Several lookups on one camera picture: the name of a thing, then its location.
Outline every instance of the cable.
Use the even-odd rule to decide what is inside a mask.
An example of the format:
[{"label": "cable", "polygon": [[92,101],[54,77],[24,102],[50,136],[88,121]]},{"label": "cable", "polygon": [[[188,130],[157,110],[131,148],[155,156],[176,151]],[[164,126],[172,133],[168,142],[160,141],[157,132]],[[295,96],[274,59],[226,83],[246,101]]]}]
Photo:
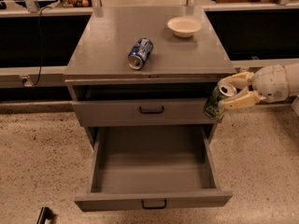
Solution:
[{"label": "cable", "polygon": [[45,6],[45,7],[40,9],[39,16],[38,16],[38,30],[39,30],[39,35],[40,35],[40,64],[39,64],[38,77],[37,77],[36,83],[33,84],[33,86],[36,86],[37,83],[39,82],[40,75],[41,75],[41,69],[43,67],[43,62],[44,62],[44,56],[43,56],[43,53],[44,53],[44,35],[43,35],[43,31],[41,30],[40,19],[41,19],[41,15],[42,15],[44,9],[46,9],[46,8],[52,9],[52,7],[50,7],[50,6]]}]

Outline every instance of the robotic hand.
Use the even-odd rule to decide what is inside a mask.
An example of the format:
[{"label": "robotic hand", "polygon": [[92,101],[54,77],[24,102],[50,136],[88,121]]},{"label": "robotic hand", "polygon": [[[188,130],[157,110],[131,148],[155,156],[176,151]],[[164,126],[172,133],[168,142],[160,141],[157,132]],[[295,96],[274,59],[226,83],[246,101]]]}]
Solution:
[{"label": "robotic hand", "polygon": [[205,105],[205,113],[220,119],[225,110],[254,106],[261,101],[284,101],[299,94],[299,63],[266,66],[255,74],[243,72],[218,82]]}]

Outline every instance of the white bowl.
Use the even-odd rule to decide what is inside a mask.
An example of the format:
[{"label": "white bowl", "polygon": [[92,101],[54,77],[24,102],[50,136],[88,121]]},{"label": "white bowl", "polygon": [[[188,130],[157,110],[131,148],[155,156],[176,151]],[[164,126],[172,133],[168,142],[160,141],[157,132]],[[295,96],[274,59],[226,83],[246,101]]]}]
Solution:
[{"label": "white bowl", "polygon": [[177,17],[168,21],[167,26],[175,35],[187,38],[193,36],[203,25],[194,17]]}]

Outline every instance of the floor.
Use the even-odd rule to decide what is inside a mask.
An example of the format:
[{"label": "floor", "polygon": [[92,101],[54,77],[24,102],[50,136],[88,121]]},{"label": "floor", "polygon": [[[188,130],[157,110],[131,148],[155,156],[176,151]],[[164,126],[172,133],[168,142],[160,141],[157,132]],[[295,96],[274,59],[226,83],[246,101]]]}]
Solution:
[{"label": "floor", "polygon": [[0,105],[1,223],[299,223],[299,118],[290,105],[227,113],[210,144],[222,208],[83,213],[93,151],[69,103]]}]

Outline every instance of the drawer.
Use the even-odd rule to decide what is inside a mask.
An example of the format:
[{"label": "drawer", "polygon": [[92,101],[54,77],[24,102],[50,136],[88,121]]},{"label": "drawer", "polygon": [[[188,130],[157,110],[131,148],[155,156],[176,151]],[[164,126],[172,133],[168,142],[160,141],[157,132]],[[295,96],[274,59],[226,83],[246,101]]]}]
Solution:
[{"label": "drawer", "polygon": [[214,123],[203,109],[206,99],[73,102],[83,127]]},{"label": "drawer", "polygon": [[200,125],[99,128],[82,211],[224,206]]}]

